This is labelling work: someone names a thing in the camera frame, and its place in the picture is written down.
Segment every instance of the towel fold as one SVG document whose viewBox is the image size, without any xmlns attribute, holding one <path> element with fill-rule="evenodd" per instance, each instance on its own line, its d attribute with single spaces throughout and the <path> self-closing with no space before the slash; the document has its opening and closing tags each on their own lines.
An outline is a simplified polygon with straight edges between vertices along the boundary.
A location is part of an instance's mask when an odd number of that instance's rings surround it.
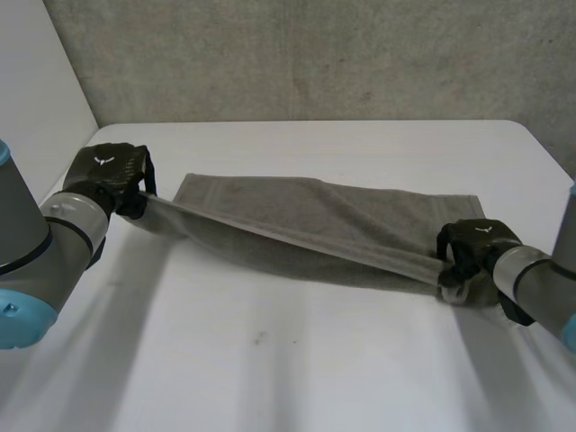
<svg viewBox="0 0 576 432">
<path fill-rule="evenodd" d="M 490 278 L 439 289 L 442 227 L 483 218 L 472 195 L 425 195 L 311 178 L 189 174 L 173 202 L 148 196 L 130 222 L 186 236 L 240 264 L 297 279 L 439 294 L 475 306 L 497 302 Z"/>
</svg>

